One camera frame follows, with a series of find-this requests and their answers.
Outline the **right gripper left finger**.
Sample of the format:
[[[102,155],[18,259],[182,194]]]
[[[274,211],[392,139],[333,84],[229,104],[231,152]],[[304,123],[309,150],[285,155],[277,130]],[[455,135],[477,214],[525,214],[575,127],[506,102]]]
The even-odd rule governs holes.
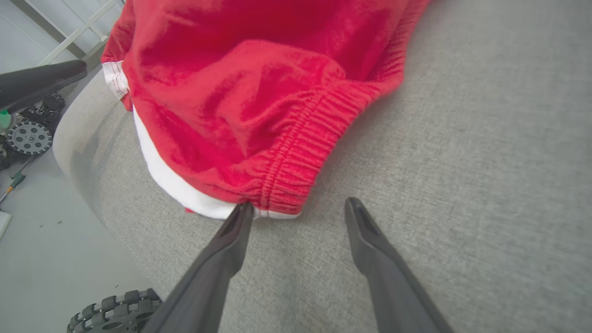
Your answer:
[[[216,333],[231,279],[245,261],[254,207],[235,206],[210,243],[152,315],[145,333]]]

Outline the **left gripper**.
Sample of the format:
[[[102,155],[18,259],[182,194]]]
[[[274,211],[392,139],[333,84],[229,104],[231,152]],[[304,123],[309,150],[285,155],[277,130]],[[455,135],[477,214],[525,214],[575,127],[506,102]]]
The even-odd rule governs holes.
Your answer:
[[[87,76],[87,63],[72,60],[17,70],[0,76],[0,132],[13,125],[13,115]]]

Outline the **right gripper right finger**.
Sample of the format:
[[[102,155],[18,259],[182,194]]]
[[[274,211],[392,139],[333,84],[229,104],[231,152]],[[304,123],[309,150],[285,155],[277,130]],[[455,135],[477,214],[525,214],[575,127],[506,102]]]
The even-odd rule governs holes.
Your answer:
[[[364,207],[345,202],[352,257],[366,277],[380,333],[452,333],[423,286]]]

